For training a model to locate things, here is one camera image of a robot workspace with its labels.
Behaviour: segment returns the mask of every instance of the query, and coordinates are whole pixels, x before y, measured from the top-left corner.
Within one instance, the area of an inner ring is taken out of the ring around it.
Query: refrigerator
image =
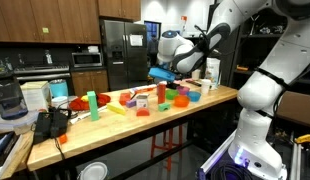
[[[146,26],[111,20],[100,24],[110,90],[147,85]]]

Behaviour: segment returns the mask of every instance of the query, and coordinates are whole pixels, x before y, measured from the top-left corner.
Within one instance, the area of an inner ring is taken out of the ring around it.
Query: floor
[[[186,127],[183,125],[183,141],[186,141]],[[156,136],[157,145],[161,145],[163,133]],[[115,177],[130,168],[137,166],[150,159],[152,138],[145,139],[136,144],[120,149],[106,156],[95,159],[93,162],[103,162],[109,169],[109,176]],[[174,128],[174,142],[178,141],[178,128]],[[155,155],[163,152],[155,150]],[[166,170],[166,159],[135,174],[129,180],[190,180],[195,179],[195,172],[209,158],[210,154],[195,147],[189,146],[182,150],[182,157],[179,153],[172,156],[172,170]],[[80,173],[92,162],[77,167]]]

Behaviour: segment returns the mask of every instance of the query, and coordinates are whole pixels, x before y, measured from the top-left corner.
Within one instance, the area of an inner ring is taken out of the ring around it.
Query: kitchen counter
[[[82,68],[71,67],[70,68],[71,72],[98,71],[98,70],[107,70],[107,67],[101,66],[101,67],[82,67]]]

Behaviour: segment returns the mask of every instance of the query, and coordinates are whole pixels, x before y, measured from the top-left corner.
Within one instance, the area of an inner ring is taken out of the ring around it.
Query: wooden tabletop
[[[184,83],[182,85],[190,87],[192,91],[200,91],[197,86]],[[128,90],[104,94],[109,95],[111,101],[118,101],[122,92],[128,92]],[[66,133],[68,141],[61,145],[65,157],[79,155],[179,117],[234,99],[237,96],[237,90],[219,86],[217,90],[202,95],[198,102],[191,102],[187,108],[177,108],[172,105],[170,110],[159,112],[156,90],[148,93],[150,94],[148,97],[150,116],[137,117],[136,107],[125,107],[126,116],[103,110],[99,113],[100,119],[97,121],[91,121],[90,117],[87,117],[74,125],[69,125]],[[34,171],[59,161],[61,161],[61,155],[55,147],[54,140],[49,139],[33,146],[27,167],[30,171]]]

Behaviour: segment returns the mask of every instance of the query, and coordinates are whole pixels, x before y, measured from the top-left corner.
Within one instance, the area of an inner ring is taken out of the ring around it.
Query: cardboard box
[[[277,116],[310,127],[310,95],[286,91]]]
[[[51,96],[47,81],[26,82],[21,85],[21,89],[28,110],[48,110]]]

